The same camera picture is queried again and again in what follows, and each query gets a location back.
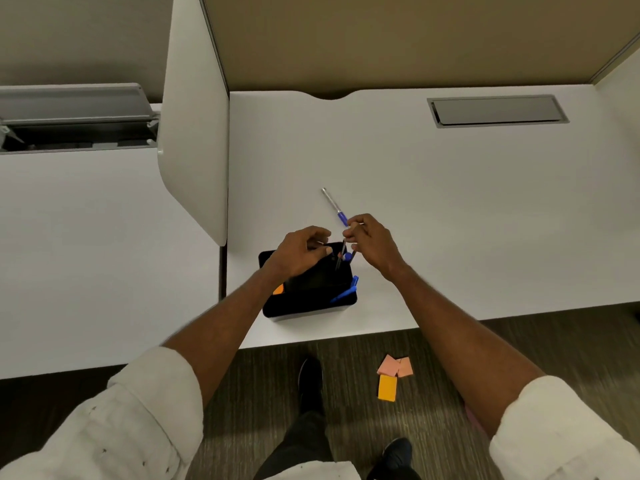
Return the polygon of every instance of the hand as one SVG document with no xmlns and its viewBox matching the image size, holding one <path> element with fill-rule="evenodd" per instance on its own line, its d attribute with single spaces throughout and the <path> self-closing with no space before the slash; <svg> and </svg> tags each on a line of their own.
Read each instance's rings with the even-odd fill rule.
<svg viewBox="0 0 640 480">
<path fill-rule="evenodd" d="M 370 214 L 352 217 L 347 224 L 350 227 L 342 235 L 347 242 L 357 242 L 351 248 L 362 253 L 370 265 L 392 281 L 393 273 L 406 264 L 389 230 Z"/>
<path fill-rule="evenodd" d="M 281 277 L 280 282 L 302 274 L 332 253 L 330 246 L 323 245 L 329 241 L 330 235 L 331 231 L 316 226 L 290 232 L 264 266 L 276 270 Z"/>
</svg>

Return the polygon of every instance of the foot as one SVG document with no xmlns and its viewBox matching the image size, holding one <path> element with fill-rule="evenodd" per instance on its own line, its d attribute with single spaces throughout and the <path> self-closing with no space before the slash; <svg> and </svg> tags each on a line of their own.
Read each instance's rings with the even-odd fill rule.
<svg viewBox="0 0 640 480">
<path fill-rule="evenodd" d="M 309 355 L 300 367 L 298 375 L 298 398 L 300 414 L 316 411 L 324 416 L 322 402 L 322 365 L 315 357 Z"/>
<path fill-rule="evenodd" d="M 387 445 L 382 452 L 380 463 L 389 470 L 396 470 L 402 467 L 411 467 L 413 448 L 411 442 L 406 438 L 396 438 Z"/>
</svg>

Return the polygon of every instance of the rolled-up sleeve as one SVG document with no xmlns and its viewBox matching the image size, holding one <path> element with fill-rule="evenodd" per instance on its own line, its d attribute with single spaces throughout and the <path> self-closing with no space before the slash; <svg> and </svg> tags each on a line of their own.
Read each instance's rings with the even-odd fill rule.
<svg viewBox="0 0 640 480">
<path fill-rule="evenodd" d="M 153 348 L 80 404 L 42 450 L 0 480 L 183 479 L 202 441 L 202 396 L 188 362 Z"/>
<path fill-rule="evenodd" d="M 489 452 L 506 480 L 640 477 L 636 448 L 553 376 L 524 387 Z"/>
</svg>

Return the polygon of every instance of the black desk organizer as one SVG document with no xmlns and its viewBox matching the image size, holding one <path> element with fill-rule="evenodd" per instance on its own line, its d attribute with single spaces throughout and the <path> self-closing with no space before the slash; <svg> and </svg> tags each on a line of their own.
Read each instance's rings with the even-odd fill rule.
<svg viewBox="0 0 640 480">
<path fill-rule="evenodd" d="M 262 308 L 264 316 L 276 318 L 283 315 L 305 314 L 354 305 L 357 302 L 357 293 L 351 293 L 334 303 L 329 303 L 332 298 L 351 287 L 353 274 L 351 263 L 346 261 L 342 262 L 338 271 L 335 270 L 338 253 L 342 250 L 342 242 L 331 242 L 327 246 L 332 247 L 333 253 L 320 259 L 313 268 L 303 274 L 284 282 L 284 292 L 271 295 Z M 260 267 L 264 266 L 273 252 L 260 253 L 258 256 Z"/>
</svg>

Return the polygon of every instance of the forearm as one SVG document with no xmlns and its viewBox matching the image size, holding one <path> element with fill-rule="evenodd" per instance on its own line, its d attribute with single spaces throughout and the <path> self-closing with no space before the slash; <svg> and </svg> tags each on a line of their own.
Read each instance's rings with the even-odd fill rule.
<svg viewBox="0 0 640 480">
<path fill-rule="evenodd" d="M 206 405 L 267 298 L 284 281 L 274 266 L 256 271 L 219 304 L 169 338 L 164 347 L 182 355 L 193 368 Z"/>
<path fill-rule="evenodd" d="M 478 421 L 495 434 L 507 406 L 544 373 L 409 266 L 400 266 L 392 282 Z"/>
</svg>

